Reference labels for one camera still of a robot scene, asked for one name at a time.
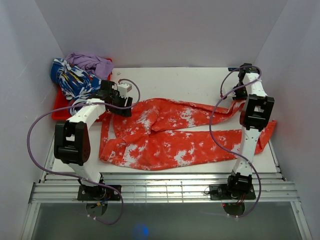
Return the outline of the red white tie-dye trousers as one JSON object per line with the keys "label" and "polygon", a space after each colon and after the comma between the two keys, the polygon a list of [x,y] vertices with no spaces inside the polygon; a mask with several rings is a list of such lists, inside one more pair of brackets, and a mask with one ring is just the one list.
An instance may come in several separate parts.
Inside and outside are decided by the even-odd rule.
{"label": "red white tie-dye trousers", "polygon": [[226,122],[243,106],[238,100],[224,108],[152,98],[139,102],[131,117],[108,113],[101,126],[99,159],[147,171],[233,160],[242,139],[239,127],[216,131],[191,128]]}

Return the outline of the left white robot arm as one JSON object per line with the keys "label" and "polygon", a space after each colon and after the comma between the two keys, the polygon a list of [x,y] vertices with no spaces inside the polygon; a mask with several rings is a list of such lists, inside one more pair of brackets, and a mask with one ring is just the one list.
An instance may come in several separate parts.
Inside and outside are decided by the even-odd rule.
{"label": "left white robot arm", "polygon": [[86,194],[95,200],[106,195],[103,177],[89,162],[91,145],[89,128],[106,111],[122,117],[131,117],[133,98],[128,96],[132,85],[103,80],[100,89],[90,94],[86,103],[72,117],[55,125],[54,157],[73,169]]}

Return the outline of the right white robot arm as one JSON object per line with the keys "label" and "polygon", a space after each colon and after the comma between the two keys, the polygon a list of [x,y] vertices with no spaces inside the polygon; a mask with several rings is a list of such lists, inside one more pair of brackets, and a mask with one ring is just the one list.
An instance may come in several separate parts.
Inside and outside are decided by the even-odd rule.
{"label": "right white robot arm", "polygon": [[244,198],[254,193],[251,166],[262,131],[267,127],[275,103],[265,92],[260,80],[261,71],[251,63],[239,67],[238,84],[234,87],[234,100],[245,100],[240,113],[241,143],[238,157],[228,177],[226,194],[232,198]]}

